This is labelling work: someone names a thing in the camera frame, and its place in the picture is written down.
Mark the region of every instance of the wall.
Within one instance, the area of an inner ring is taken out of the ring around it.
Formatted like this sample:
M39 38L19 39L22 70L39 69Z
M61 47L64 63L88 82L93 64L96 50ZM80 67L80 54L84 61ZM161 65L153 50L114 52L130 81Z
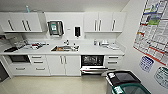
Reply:
M126 23L123 33L116 40L126 47L122 69L131 70L152 94L167 94L168 89L160 86L154 79L155 72L163 65L154 61L149 73L143 71L139 67L139 63L142 56L145 55L133 48L145 4L146 0L130 0L122 10L127 12Z

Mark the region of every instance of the trash can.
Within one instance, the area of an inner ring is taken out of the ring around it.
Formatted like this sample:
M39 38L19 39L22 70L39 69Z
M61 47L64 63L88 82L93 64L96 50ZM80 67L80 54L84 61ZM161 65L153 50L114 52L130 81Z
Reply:
M108 72L106 94L112 94L112 86L119 86L126 83L141 83L141 81L131 71Z
M127 83L119 86L113 86L111 94L151 94L140 83Z

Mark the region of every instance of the black appliance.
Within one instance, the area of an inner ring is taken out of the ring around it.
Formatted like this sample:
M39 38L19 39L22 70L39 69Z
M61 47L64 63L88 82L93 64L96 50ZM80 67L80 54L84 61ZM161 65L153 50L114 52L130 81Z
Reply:
M4 81L8 77L9 75L7 74L6 70L0 62L0 82Z
M12 63L30 63L27 55L9 55Z
M102 74L108 70L103 66L104 55L81 55L82 74Z

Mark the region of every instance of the label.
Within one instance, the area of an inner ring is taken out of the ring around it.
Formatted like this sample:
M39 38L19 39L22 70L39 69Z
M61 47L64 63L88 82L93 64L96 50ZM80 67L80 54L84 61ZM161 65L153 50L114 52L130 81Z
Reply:
M139 66L142 68L142 70L149 72L153 63L154 63L154 61L152 59L150 59L147 56L143 56Z
M57 31L56 24L51 24L51 30L52 30L52 31Z
M167 68L159 67L154 78L161 86L168 89L168 69Z

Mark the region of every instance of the poster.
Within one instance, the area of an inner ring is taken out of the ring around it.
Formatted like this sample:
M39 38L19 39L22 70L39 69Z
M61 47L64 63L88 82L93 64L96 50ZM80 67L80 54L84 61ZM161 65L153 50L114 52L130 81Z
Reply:
M155 80L164 88L168 89L168 69L159 67L154 76Z
M134 48L168 66L167 0L148 0L137 31Z
M143 56L139 65L142 68L142 70L149 72L153 63L154 61L152 59L150 59L147 56Z

